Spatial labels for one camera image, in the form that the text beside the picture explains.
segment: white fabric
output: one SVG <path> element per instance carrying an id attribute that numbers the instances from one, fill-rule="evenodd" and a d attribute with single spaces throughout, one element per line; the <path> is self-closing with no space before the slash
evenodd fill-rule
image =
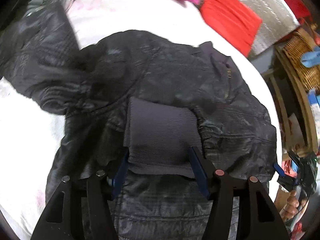
<path id="1" fill-rule="evenodd" d="M 5 210 L 4 208 L 0 205 L 0 211 L 2 212 L 5 220 L 7 220 L 8 224 L 12 228 L 12 230 L 15 232 L 17 237 L 20 240 L 29 240 L 30 239 L 30 234 L 27 233 Z"/>
<path id="2" fill-rule="evenodd" d="M 190 2 L 178 0 L 69 0 L 68 17 L 80 48 L 126 30 L 145 30 L 175 43 L 198 46 L 212 41 L 231 56 L 252 94 L 269 111 L 277 130 L 277 157 L 281 165 L 279 122 L 271 93 L 252 64 L 202 20 Z M 44 208 L 47 175 L 63 136 L 62 116 L 42 111 L 31 99 L 0 82 L 0 204 L 27 232 L 32 233 Z M 272 200 L 277 175 L 270 182 Z"/>
<path id="3" fill-rule="evenodd" d="M 0 205 L 29 238 L 45 207 L 47 176 L 64 122 L 64 116 L 41 110 L 0 81 Z"/>

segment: red cushion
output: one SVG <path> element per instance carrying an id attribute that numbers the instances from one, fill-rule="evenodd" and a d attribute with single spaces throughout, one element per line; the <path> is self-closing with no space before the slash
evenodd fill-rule
<path id="1" fill-rule="evenodd" d="M 239 0 L 204 0 L 204 21 L 243 55 L 248 56 L 261 18 Z"/>

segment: black jacket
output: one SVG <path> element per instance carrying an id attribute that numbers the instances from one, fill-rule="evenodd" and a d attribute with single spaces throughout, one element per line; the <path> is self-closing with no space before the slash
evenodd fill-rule
<path id="1" fill-rule="evenodd" d="M 126 31 L 79 51 L 62 6 L 55 3 L 1 35 L 0 74 L 45 111 L 66 115 L 47 200 L 64 175 L 83 178 L 116 158 L 130 96 L 191 109 L 205 157 L 231 176 L 253 175 L 266 183 L 274 174 L 276 129 L 268 111 L 232 59 L 210 42 L 193 48 Z M 129 171 L 110 206 L 120 239 L 199 239 L 211 203 L 192 179 Z M 236 218 L 232 224 L 231 239 Z"/>

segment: blue glove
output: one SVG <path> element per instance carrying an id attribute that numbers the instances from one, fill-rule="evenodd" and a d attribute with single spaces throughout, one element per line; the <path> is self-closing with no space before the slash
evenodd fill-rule
<path id="1" fill-rule="evenodd" d="M 303 54 L 301 57 L 301 63 L 305 67 L 320 65 L 320 47 L 316 46 L 314 51 Z"/>

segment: zipper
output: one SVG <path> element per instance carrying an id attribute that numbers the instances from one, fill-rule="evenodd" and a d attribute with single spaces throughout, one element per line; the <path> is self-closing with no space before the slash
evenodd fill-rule
<path id="1" fill-rule="evenodd" d="M 230 91 L 231 91 L 231 68 L 229 68 L 229 65 L 227 64 L 227 79 L 228 79 L 228 90 L 224 94 L 224 98 L 229 98 Z"/>

